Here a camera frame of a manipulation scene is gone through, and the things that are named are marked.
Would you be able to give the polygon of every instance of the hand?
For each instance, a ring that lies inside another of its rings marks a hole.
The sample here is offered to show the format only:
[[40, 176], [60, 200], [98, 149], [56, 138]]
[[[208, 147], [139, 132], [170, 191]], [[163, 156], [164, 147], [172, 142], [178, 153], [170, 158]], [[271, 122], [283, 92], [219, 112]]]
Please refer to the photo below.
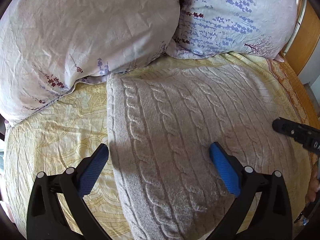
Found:
[[306, 204], [309, 202], [313, 202], [316, 199], [316, 193], [320, 189], [320, 183], [319, 180], [317, 180], [317, 175], [318, 175], [318, 166], [317, 162], [313, 166], [312, 173], [311, 173], [311, 178], [309, 181], [309, 187], [306, 195]]

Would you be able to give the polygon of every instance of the knitted blanket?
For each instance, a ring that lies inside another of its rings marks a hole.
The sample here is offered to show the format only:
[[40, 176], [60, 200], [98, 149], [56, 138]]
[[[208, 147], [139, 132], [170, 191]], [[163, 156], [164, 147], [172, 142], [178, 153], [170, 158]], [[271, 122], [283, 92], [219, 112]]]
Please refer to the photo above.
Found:
[[135, 239], [198, 239], [217, 226], [234, 198], [209, 159], [212, 142], [257, 172], [287, 180], [297, 169], [289, 139], [271, 126], [276, 105], [250, 70], [111, 74], [107, 91], [110, 155]]

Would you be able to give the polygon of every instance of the blue rubber grip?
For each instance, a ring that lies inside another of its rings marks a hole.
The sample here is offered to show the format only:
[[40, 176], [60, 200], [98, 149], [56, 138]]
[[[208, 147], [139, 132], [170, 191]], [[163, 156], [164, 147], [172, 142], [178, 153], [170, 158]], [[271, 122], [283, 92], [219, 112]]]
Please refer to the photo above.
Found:
[[214, 166], [217, 168], [221, 179], [224, 182], [228, 192], [234, 194], [236, 197], [240, 195], [241, 185], [238, 175], [232, 168], [228, 159], [226, 158], [226, 153], [221, 152], [219, 147], [212, 143], [210, 146], [210, 159]]
[[94, 184], [99, 178], [104, 166], [109, 159], [109, 150], [107, 147], [98, 151], [95, 158], [90, 162], [84, 173], [81, 175], [78, 184], [78, 195], [83, 197], [89, 195]]

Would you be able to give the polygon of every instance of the yellow bedsheet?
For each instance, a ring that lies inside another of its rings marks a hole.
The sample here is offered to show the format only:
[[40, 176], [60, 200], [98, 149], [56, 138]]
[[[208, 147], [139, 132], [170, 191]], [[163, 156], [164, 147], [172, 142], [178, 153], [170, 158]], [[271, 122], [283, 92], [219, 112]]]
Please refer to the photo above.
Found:
[[[164, 68], [190, 68], [202, 65], [218, 67], [227, 63], [251, 68], [261, 78], [279, 105], [281, 116], [317, 127], [315, 111], [307, 94], [287, 63], [262, 57], [228, 53], [204, 60], [177, 60], [162, 56], [145, 68], [126, 75], [143, 75]], [[15, 222], [26, 234], [26, 215], [34, 178], [40, 171], [48, 175], [62, 173], [90, 156], [100, 143], [108, 142], [107, 92], [105, 83], [78, 84], [75, 91], [47, 109], [10, 128], [6, 134], [4, 168], [6, 187]], [[313, 156], [293, 142], [298, 162], [297, 176], [287, 182], [292, 215], [304, 206]], [[59, 196], [68, 223], [77, 228], [63, 197]], [[123, 215], [109, 159], [92, 193], [84, 197], [92, 214], [113, 239], [132, 239]], [[242, 228], [252, 218], [249, 213]]]

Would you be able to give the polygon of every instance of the silver screw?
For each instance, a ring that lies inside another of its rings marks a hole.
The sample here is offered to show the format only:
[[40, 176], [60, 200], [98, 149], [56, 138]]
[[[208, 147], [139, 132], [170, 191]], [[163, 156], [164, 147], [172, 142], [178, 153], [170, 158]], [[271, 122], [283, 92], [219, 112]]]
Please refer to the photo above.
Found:
[[253, 173], [253, 168], [250, 167], [250, 166], [245, 166], [245, 167], [244, 167], [244, 170], [245, 170], [247, 173]]
[[37, 175], [37, 177], [39, 179], [41, 179], [43, 176], [44, 176], [44, 172], [43, 171], [39, 172], [38, 175]]
[[280, 171], [275, 171], [275, 175], [280, 178], [282, 176], [281, 172]]
[[66, 174], [72, 174], [75, 171], [75, 168], [69, 167], [66, 169]]

